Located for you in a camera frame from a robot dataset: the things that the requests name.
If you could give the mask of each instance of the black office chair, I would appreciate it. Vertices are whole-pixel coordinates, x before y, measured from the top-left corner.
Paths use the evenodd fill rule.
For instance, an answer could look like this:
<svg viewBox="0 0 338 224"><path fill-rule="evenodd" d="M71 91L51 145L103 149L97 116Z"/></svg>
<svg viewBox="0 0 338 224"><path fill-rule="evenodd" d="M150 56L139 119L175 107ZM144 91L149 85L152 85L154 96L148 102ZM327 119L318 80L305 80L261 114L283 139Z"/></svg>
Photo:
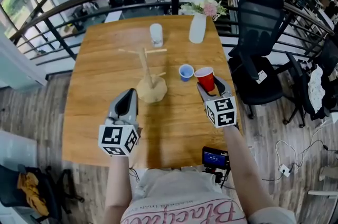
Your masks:
<svg viewBox="0 0 338 224"><path fill-rule="evenodd" d="M134 0L123 0L123 4L124 5L131 5L131 4L135 4Z"/></svg>
<svg viewBox="0 0 338 224"><path fill-rule="evenodd" d="M277 41L277 33L284 19L283 5L283 0L238 2L239 39L237 46L229 53L232 57L229 66L237 92L244 104L249 106L248 116L251 119L251 105L266 104L285 96L277 74L286 68L275 71L269 60L264 58ZM258 84L256 80L260 71L264 71L267 78Z"/></svg>
<svg viewBox="0 0 338 224"><path fill-rule="evenodd" d="M22 190L17 189L17 181L20 173L33 173L39 181L37 189L40 196L45 199L49 212L47 217L41 216L35 219L31 216L31 219L35 223L40 223L47 218L53 218L61 221L61 207L67 214L71 213L71 211L65 206L66 198L78 200L80 202L85 201L84 198L75 195L73 183L70 178L70 170L63 170L57 183L53 181L51 175L49 174L49 171L51 170L50 167L46 169L46 174L42 173L38 168L25 167L23 165L19 165L18 170L19 171L13 171L0 165L0 202L4 207L30 207L26 201L26 194ZM68 175L68 185L71 194L65 193L63 189L63 178L65 175Z"/></svg>
<svg viewBox="0 0 338 224"><path fill-rule="evenodd" d="M338 64L338 47L336 37L328 35L325 39L322 52L319 56L313 59L314 68L316 67L315 64L317 64L323 69L321 84L325 90L325 95L322 99L322 107L318 110L318 112L315 112L312 107L308 95L308 83L310 81L309 73L307 71L302 71L300 64L297 64L297 67L300 70L295 71L294 67L289 70L294 83L292 85L292 90L295 98L295 109L293 110L290 118L288 120L284 119L283 123L285 125L290 123L296 113L299 112L302 118L302 124L299 126L304 127L304 118L306 113L310 115L311 120L316 120L329 117L330 113L338 111L334 109L336 107L338 97L338 79L330 81L328 78Z"/></svg>

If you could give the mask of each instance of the person's arm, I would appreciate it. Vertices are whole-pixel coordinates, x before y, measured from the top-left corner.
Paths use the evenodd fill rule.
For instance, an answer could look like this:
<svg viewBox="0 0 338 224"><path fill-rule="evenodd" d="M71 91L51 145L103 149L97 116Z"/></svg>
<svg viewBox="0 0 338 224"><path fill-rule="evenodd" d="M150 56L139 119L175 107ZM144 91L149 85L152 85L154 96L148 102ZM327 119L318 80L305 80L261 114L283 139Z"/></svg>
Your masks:
<svg viewBox="0 0 338 224"><path fill-rule="evenodd" d="M120 223L131 200L129 158L112 156L107 181L104 224Z"/></svg>
<svg viewBox="0 0 338 224"><path fill-rule="evenodd" d="M246 217L260 209L276 206L261 184L256 161L238 129L227 126L223 131L228 145L233 183Z"/></svg>

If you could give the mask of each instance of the blue cup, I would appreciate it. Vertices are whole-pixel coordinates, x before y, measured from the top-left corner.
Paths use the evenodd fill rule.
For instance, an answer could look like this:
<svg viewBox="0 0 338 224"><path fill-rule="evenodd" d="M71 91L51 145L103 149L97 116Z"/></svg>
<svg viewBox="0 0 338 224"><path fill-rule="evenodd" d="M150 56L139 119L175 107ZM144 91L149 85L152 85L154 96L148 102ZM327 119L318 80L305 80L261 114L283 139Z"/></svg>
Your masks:
<svg viewBox="0 0 338 224"><path fill-rule="evenodd" d="M180 72L181 80L183 82L189 81L189 79L191 79L191 77L195 73L194 68L189 64L184 64L180 66L179 72Z"/></svg>

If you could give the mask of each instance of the yellow cloth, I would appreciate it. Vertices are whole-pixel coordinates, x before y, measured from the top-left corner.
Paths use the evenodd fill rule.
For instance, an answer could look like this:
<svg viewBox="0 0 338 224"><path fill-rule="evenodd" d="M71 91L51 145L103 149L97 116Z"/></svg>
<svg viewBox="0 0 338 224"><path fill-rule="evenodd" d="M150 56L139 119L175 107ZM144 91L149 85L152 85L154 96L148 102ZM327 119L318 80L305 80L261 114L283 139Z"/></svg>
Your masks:
<svg viewBox="0 0 338 224"><path fill-rule="evenodd" d="M39 184L36 176L29 172L27 175L20 173L17 180L17 188L26 193L27 203L42 216L48 216L49 212L44 198L40 197L37 185Z"/></svg>

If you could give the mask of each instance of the wooden stand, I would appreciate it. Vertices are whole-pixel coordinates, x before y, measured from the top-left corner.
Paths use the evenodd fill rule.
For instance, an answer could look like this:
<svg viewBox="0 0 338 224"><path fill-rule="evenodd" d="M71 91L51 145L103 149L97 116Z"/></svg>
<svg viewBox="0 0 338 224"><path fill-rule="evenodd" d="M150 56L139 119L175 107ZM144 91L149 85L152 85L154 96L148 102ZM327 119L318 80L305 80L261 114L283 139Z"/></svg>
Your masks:
<svg viewBox="0 0 338 224"><path fill-rule="evenodd" d="M119 51L138 53L139 55L142 68L144 70L144 77L143 79L141 79L141 81L136 86L136 91L137 91L137 95L139 99L149 104L161 101L168 91L165 80L160 77L164 75L165 73L161 73L158 75L151 75L148 64L147 64L146 54L155 53L155 52L165 52L166 49L145 51L144 48L140 48L138 52L126 51L126 50L119 50Z"/></svg>

